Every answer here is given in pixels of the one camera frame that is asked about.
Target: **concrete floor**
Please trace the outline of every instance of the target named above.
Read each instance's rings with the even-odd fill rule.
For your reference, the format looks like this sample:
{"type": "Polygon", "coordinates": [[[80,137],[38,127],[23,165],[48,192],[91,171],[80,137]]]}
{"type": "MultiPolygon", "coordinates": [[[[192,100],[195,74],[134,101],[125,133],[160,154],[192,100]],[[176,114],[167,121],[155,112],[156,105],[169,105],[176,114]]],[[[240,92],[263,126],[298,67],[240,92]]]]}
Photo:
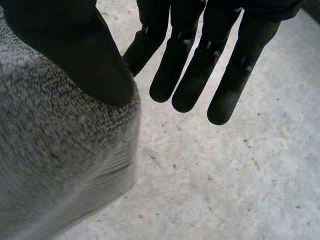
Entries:
{"type": "MultiPolygon", "coordinates": [[[[97,7],[124,52],[141,26],[136,1],[97,7]]],[[[214,126],[206,112],[239,23],[187,114],[149,97],[161,46],[135,79],[143,103],[136,186],[59,240],[320,236],[320,26],[303,11],[283,22],[231,120],[214,126]]]]}

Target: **fingertip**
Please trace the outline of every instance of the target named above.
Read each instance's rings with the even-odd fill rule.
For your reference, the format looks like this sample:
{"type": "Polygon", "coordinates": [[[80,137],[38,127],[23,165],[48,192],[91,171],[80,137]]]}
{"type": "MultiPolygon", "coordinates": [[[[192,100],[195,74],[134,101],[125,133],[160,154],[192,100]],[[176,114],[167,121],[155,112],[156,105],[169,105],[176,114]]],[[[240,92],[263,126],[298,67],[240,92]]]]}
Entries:
{"type": "Polygon", "coordinates": [[[153,87],[152,85],[150,87],[149,94],[152,100],[160,104],[165,103],[170,98],[170,95],[165,94],[161,89],[153,87]]]}
{"type": "Polygon", "coordinates": [[[173,95],[171,104],[175,110],[183,114],[191,111],[194,107],[193,105],[190,105],[188,102],[184,101],[184,99],[178,97],[176,94],[173,95]]]}
{"type": "Polygon", "coordinates": [[[208,120],[218,126],[226,124],[230,120],[238,100],[239,96],[229,90],[216,93],[207,111],[208,120]]]}

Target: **black glove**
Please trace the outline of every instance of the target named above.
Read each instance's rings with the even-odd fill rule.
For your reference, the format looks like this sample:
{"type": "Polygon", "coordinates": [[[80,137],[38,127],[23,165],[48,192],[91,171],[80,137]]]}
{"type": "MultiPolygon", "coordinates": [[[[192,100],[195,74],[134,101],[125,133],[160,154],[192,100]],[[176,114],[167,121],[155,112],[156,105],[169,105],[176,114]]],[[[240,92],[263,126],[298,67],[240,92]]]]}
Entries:
{"type": "Polygon", "coordinates": [[[195,40],[202,11],[202,36],[172,98],[173,107],[190,111],[201,95],[227,43],[230,30],[245,9],[238,40],[207,117],[216,125],[231,117],[265,45],[282,20],[292,18],[302,0],[137,0],[142,30],[122,57],[135,76],[164,41],[171,7],[172,33],[150,87],[153,100],[163,103],[172,95],[195,40]]]}
{"type": "Polygon", "coordinates": [[[111,105],[127,104],[134,81],[97,0],[0,0],[11,30],[88,95],[111,105]]]}

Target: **knit texture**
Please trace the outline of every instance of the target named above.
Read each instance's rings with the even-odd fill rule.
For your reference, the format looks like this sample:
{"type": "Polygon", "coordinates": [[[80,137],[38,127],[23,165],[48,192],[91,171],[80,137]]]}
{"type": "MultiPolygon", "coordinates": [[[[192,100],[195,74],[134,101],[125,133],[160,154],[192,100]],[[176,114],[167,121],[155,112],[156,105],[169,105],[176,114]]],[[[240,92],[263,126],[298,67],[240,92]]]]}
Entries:
{"type": "Polygon", "coordinates": [[[140,98],[110,106],[20,41],[0,8],[0,239],[62,233],[135,180],[140,98]]]}

